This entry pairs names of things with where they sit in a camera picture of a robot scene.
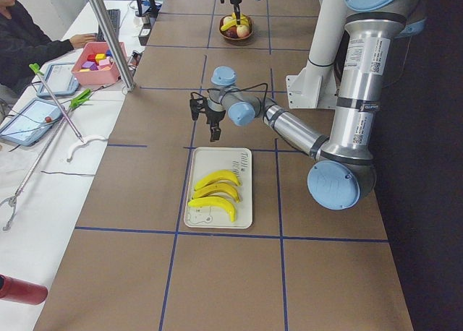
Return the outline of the yellow banana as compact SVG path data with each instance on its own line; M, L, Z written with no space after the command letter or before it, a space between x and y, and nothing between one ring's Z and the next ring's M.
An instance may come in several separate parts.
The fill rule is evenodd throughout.
M227 199L218 196L200 197L191 199L187 203L190 207L220 207L225 210L231 222L236 220L236 208Z
M228 30L230 27L234 27L234 26L237 26L237 22L235 20L235 18L233 18L233 20L231 22L229 22L228 24L224 25L223 24L223 20L222 20L222 24L220 26L220 31L221 32L225 32L226 30ZM242 17L241 18L241 25L247 25L247 26L250 26L250 21L248 20L248 18L246 17Z
M209 173L207 176L203 177L201 180L199 180L195 186L194 190L199 190L202 189L203 187L206 187L208 185L220 182L220 181L230 181L232 182L235 186L240 186L241 182L238 178L238 176L230 170L218 170Z
M241 201L237 188L228 183L214 183L206 187L203 187L202 189L194 191L192 198L198 199L202 197L211 196L213 194L227 194L235 202Z

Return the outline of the brown wicker basket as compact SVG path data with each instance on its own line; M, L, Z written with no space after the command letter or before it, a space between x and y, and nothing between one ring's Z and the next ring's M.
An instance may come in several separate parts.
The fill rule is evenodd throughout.
M224 38L224 40L228 43L232 43L232 44L235 44L235 45L243 45L243 44L246 44L250 41L252 35L253 35L253 32L254 32L254 24L253 24L253 20L251 17L245 15L245 14L242 14L241 15L241 18L242 17L246 17L248 18L248 20L250 21L250 34L246 37L246 38L238 38L237 37L237 31L236 31L236 26L234 27L230 27L228 30L226 30L225 32L221 32L220 31L220 26L222 24L222 20L225 16L223 16L221 19L220 19L220 22L219 22L219 27L218 27L218 31L220 33L220 35Z

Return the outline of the red-white apple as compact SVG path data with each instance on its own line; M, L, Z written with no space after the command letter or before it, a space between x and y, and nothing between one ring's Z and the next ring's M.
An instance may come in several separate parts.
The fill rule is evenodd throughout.
M247 25L237 25L236 31L238 38L246 38L250 34L250 27Z

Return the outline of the white rectangular tray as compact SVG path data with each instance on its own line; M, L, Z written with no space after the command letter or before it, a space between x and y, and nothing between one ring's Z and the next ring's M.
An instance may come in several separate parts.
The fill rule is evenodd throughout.
M184 224L246 229L252 224L252 153L247 148L198 147L192 154Z

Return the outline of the white pillar with base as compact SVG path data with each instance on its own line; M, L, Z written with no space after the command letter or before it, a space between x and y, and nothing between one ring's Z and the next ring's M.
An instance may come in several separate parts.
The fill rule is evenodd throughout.
M306 66L297 75L286 76L290 108L336 106L334 62L344 34L345 0L320 0L320 12Z

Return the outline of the white curved plastic part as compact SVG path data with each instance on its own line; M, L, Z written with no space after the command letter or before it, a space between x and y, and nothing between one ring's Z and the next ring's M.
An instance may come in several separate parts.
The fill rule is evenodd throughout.
M83 137L82 140L78 140L76 143L72 144L67 152L67 162L70 163L73 159L75 151L81 147L85 147L93 141L102 141L106 142L107 139L101 135L93 134Z

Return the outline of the pink box of blocks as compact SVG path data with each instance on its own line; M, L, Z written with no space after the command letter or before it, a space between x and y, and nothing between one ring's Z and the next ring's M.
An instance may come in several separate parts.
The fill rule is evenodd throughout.
M72 67L72 74L81 85L112 84L120 75L106 42L88 43Z

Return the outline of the far blue tablet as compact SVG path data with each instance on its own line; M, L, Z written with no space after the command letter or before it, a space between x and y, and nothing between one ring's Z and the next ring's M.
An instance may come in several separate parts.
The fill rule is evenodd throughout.
M74 94L80 83L72 73L73 63L49 64L44 78L56 97Z

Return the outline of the blue tablet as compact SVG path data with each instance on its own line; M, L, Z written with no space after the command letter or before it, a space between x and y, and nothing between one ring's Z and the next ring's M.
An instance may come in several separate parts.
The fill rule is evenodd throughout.
M3 125L1 138L17 145L31 146L61 117L61 109L53 101L34 98Z
M49 64L44 78L56 97L74 94L80 83L72 73L73 63Z

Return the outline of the near blue tablet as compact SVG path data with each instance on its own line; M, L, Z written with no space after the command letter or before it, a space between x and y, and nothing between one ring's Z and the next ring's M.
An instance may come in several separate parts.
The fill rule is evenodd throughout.
M53 101L34 98L3 125L1 138L17 145L31 146L61 117L61 109Z

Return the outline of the seated person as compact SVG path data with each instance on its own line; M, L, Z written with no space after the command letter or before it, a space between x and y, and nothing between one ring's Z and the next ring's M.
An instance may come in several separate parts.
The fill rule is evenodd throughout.
M52 40L18 0L1 0L1 85L21 95L35 77L31 64L43 65L95 41L94 33Z

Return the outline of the long metal reacher grabber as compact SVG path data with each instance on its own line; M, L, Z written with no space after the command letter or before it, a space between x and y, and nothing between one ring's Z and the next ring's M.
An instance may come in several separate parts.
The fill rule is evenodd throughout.
M58 131L61 129L65 121L69 121L69 113L75 110L77 107L81 106L85 101L89 100L91 94L90 89L84 90L75 98L71 99L68 109L64 109L64 114L62 118L58 121L56 128L52 131L51 136L48 138L48 141L43 146L42 150L39 152L37 158L34 160L33 164L31 165L29 171L26 173L24 179L21 181L20 185L17 187L15 193L7 197L6 199L1 201L1 206L8 205L12 209L12 215L8 219L6 225L2 228L3 231L8 231L12 227L12 223L14 221L14 217L16 215L16 208L17 208L17 198L23 192L27 182L30 180L30 177L35 172L38 164L42 160L43 156L47 153L48 148L50 147L51 143L53 142L55 136L58 134Z

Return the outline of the red cylinder bottle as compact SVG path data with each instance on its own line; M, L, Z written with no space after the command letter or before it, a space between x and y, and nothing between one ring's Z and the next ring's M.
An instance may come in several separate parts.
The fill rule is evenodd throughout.
M1 299L21 304L39 305L48 295L44 285L1 275Z

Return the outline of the aluminium frame post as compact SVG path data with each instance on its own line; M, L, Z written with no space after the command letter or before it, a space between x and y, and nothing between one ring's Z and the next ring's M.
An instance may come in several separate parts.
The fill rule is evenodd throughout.
M109 49L115 59L115 63L119 70L126 91L128 93L132 92L135 88L135 82L127 64L126 53L123 52L122 47L119 44L118 38L116 37L116 33L114 32L114 28L111 24L109 15L106 12L106 6L103 0L88 1L95 14L98 24L103 31L103 35L106 39Z

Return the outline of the green-handled metal grabber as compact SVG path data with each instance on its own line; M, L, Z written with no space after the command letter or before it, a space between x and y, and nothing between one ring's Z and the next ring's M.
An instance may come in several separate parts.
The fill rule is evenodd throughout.
M61 105L61 103L58 101L54 93L52 92L52 89L49 87L48 83L46 82L46 79L43 76L43 73L41 72L41 67L37 64L29 64L30 69L35 73L35 75L38 77L38 79L41 81L45 89L48 91L48 94L51 96L51 99L55 102L55 104L59 107L60 111L62 112L64 118L68 122L68 124L71 126L72 131L75 133L76 137L81 141L84 142L84 139L82 137L82 134L79 132L77 127L74 125L72 122L71 118L67 114L66 110L64 109L64 106Z

